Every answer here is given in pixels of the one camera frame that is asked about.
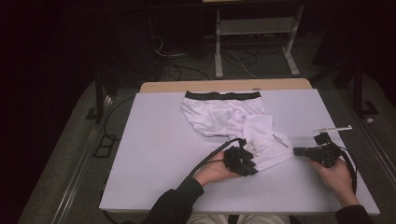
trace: person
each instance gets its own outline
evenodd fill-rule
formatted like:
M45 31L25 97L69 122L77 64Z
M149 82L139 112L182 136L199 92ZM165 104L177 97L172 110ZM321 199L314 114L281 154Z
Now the person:
M224 152L221 151L215 155L209 162L203 166L193 176L187 176L184 181L176 188L166 191L153 205L142 224L181 224L181 223L205 223L204 221L189 220L192 214L192 207L196 200L204 194L204 186L210 183L219 182L227 178L238 177L239 175L227 169L224 162ZM325 168L317 161L309 161L309 164L318 172L322 182L332 190L336 199L342 208L335 213L338 223L374 223L366 210L360 205L358 198L352 190L350 175L347 165L344 161L338 159L331 168ZM238 219L239 223L289 223L282 216L265 217L263 222L248 222L260 216L242 216ZM271 218L273 222L265 222L265 219ZM224 223L227 223L225 217L221 217Z

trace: elastic waistband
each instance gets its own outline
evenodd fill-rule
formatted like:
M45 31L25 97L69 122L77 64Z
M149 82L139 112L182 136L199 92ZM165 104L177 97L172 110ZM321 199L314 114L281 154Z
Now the elastic waistband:
M250 93L235 93L235 92L228 92L224 94L220 94L217 91L206 92L206 93L193 93L190 91L186 91L186 98L198 101L206 101L206 100L251 100L261 97L258 91L250 92Z

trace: black sleeve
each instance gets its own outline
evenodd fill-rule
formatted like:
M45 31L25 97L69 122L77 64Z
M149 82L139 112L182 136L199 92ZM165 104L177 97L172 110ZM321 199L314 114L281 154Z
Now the black sleeve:
M359 223L359 224L374 224L369 215L361 205L351 205L338 210L335 213L335 218L339 224L344 223Z
M195 201L203 194L198 181L188 176L177 189L169 189L157 200L142 224L184 224Z

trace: folded white fabric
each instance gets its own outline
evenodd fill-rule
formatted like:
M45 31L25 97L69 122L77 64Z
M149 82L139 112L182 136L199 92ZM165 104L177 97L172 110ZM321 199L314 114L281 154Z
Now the folded white fabric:
M182 111L189 123L204 136L228 136L253 140L261 155L255 157L260 171L293 156L285 134L273 131L273 118L265 115L259 92L192 93L187 91Z

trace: white table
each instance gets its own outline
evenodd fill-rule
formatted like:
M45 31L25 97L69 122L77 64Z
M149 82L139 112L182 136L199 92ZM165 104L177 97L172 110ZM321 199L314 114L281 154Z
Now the white table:
M294 147L314 147L313 130L334 127L317 90L269 90L261 94L267 114L274 116L274 130L286 134ZM181 112L183 98L184 92L136 95L101 209L148 211L164 192L176 188L199 161L228 140L198 134ZM330 136L338 146L344 146L338 133ZM379 214L360 175L357 196L369 214ZM206 186L194 212L313 214L339 208L306 159L293 157L254 176Z

